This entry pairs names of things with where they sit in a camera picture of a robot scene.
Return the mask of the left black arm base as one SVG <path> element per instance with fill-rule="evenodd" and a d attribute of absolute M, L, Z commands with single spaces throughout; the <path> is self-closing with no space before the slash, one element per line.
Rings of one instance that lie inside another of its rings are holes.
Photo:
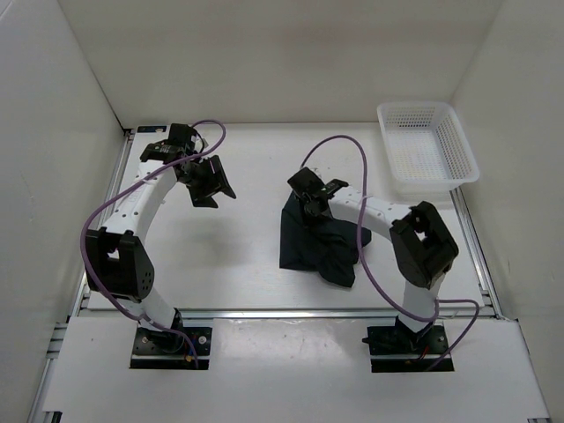
<path fill-rule="evenodd" d="M 137 327 L 130 356 L 131 369 L 208 370 L 212 348 L 212 327 L 184 327 L 195 347 L 197 359 L 183 337 Z"/>

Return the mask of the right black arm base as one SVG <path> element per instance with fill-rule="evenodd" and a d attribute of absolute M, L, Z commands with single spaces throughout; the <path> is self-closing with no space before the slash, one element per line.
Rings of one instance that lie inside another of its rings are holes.
<path fill-rule="evenodd" d="M 436 324 L 423 330 L 421 336 L 410 335 L 399 324 L 369 326 L 362 342 L 367 345 L 371 372 L 375 374 L 454 370 L 448 352 L 448 337 L 442 325 Z"/>

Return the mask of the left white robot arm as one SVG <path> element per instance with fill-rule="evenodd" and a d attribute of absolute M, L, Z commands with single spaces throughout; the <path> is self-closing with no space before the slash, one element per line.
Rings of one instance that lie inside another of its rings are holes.
<path fill-rule="evenodd" d="M 213 196 L 236 198 L 218 155 L 198 154 L 193 143 L 149 144 L 140 157 L 132 185 L 118 198 L 114 213 L 100 229 L 85 231 L 82 255 L 88 285 L 116 308 L 146 328 L 166 353 L 182 348 L 185 332 L 177 310 L 153 286 L 154 266 L 145 250 L 145 238 L 168 192 L 177 184 L 187 187 L 192 205 L 216 208 Z"/>

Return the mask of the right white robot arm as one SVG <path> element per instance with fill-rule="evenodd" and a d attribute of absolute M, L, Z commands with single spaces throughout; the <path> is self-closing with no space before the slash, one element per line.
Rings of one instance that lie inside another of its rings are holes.
<path fill-rule="evenodd" d="M 360 264 L 375 290 L 397 311 L 396 341 L 406 352 L 414 353 L 428 339 L 427 330 L 439 315 L 438 292 L 451 270 L 459 248 L 433 204 L 415 206 L 393 204 L 357 190 L 347 182 L 319 178 L 300 187 L 290 184 L 301 210 L 315 223 L 338 219 L 356 225 L 389 241 L 399 272 L 404 278 L 401 303 L 394 301 L 369 269 L 364 253 Z"/>

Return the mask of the dark navy sport shorts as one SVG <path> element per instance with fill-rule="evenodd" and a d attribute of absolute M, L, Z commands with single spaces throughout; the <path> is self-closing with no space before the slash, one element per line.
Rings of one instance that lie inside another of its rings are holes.
<path fill-rule="evenodd" d="M 350 288 L 359 261 L 356 240 L 355 223 L 306 219 L 298 197 L 292 194 L 281 211 L 279 267 L 316 272 L 330 284 Z"/>

